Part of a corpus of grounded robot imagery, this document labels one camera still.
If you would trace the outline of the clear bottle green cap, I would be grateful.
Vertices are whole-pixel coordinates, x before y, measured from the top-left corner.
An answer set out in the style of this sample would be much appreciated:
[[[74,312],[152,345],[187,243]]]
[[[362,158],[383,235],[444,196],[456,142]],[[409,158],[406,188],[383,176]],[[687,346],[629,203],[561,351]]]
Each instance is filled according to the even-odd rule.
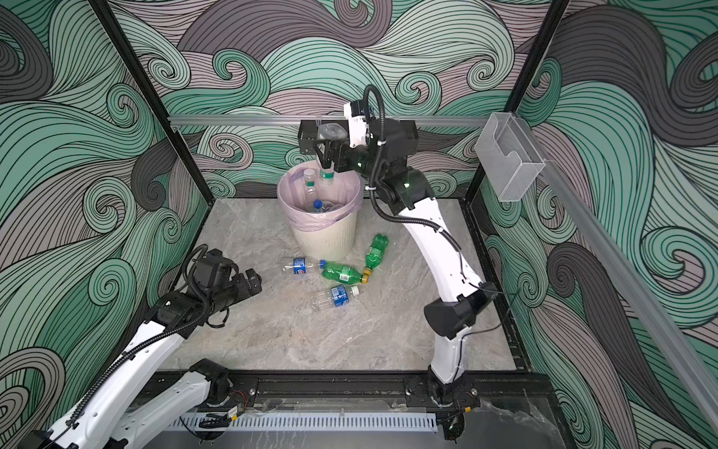
[[[334,156],[347,133],[339,123],[324,123],[318,126],[317,137],[321,140],[318,149],[323,152],[320,181],[323,185],[331,185],[335,175]]]

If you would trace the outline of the clear bottle white green label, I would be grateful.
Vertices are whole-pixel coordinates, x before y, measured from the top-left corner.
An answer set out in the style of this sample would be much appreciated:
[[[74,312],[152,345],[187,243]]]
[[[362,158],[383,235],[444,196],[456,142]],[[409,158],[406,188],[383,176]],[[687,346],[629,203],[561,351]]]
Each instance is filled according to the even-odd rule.
[[[304,209],[308,213],[316,211],[315,202],[318,200],[316,190],[316,170],[307,168],[303,171],[303,191],[305,197]]]

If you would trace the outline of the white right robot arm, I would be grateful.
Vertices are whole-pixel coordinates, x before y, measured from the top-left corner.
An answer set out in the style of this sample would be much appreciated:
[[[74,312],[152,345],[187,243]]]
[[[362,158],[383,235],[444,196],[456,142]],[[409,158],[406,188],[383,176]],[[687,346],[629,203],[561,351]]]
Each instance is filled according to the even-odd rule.
[[[300,151],[315,155],[322,168],[361,175],[377,215],[405,226],[419,247],[439,292],[424,307],[435,333],[427,391],[437,406],[451,405],[464,383],[465,338],[495,294],[463,257],[426,176],[409,165],[418,152],[416,123],[388,118],[379,88],[370,84],[361,99],[345,104],[343,118],[305,120],[297,137]]]

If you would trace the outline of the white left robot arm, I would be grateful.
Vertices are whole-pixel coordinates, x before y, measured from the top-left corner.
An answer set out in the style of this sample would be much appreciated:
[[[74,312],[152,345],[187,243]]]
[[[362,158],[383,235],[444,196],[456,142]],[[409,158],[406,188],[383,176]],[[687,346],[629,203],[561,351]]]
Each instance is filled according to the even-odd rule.
[[[34,431],[22,448],[141,448],[188,411],[222,407],[233,384],[226,367],[202,359],[174,385],[138,409],[131,407],[163,363],[217,312],[262,291],[253,269],[241,271],[218,249],[202,244],[181,264],[183,286],[161,297],[123,353],[80,401],[49,430]]]

